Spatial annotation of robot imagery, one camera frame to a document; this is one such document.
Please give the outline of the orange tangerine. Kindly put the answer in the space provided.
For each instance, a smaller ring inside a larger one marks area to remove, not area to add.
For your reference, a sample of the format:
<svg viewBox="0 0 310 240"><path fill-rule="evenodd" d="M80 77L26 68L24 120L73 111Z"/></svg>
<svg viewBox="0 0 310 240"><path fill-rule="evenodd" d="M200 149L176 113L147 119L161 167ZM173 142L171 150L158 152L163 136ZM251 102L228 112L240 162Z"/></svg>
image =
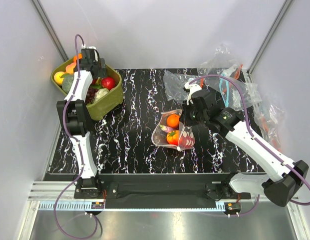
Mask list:
<svg viewBox="0 0 310 240"><path fill-rule="evenodd" d="M178 114L171 114L166 119L166 124L170 128L177 129L179 127L179 115Z"/></svg>

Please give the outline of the dotted clear zip bag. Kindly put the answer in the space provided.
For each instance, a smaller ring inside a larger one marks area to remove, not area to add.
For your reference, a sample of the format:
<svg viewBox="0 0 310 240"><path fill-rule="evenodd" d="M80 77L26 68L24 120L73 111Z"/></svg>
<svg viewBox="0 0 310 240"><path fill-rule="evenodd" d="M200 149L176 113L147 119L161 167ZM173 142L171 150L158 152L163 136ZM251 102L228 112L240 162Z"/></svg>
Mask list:
<svg viewBox="0 0 310 240"><path fill-rule="evenodd" d="M161 113L159 123L151 137L156 146L175 149L180 152L194 147L195 137L191 127L184 126L179 121L181 113L181 109Z"/></svg>

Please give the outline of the purple onion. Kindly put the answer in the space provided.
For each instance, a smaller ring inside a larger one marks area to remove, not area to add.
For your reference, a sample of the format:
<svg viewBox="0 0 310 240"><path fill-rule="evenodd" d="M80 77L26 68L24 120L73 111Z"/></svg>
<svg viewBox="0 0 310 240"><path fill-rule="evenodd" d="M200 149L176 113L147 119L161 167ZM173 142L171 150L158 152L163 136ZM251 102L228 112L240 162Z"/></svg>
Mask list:
<svg viewBox="0 0 310 240"><path fill-rule="evenodd" d="M165 132L165 133L169 133L171 131L174 131L175 129L169 126L165 126L165 125L159 125L160 129Z"/></svg>

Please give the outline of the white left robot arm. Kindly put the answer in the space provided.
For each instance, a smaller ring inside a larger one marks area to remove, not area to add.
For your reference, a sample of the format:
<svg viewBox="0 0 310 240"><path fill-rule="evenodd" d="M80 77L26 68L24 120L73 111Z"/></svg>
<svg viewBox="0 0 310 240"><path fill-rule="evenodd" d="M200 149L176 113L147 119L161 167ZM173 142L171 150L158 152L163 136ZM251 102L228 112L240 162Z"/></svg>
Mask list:
<svg viewBox="0 0 310 240"><path fill-rule="evenodd" d="M70 91L63 101L56 104L58 116L63 130L68 135L78 163L78 176L75 184L74 198L97 199L104 193L97 168L92 156L90 134L95 130L85 100L102 65L95 47L81 47L82 58L78 58L77 69Z"/></svg>

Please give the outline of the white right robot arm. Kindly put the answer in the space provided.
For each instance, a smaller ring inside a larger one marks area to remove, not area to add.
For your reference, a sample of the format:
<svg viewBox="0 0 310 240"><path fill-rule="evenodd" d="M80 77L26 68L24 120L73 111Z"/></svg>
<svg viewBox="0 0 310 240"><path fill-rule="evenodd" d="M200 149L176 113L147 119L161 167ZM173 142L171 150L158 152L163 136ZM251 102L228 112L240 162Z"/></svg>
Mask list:
<svg viewBox="0 0 310 240"><path fill-rule="evenodd" d="M224 107L220 94L211 89L187 90L180 122L191 127L205 125L234 143L264 170L263 174L235 173L222 185L222 194L233 198L238 193L265 195L272 203L285 207L302 187L309 166L283 155L255 133L241 113Z"/></svg>

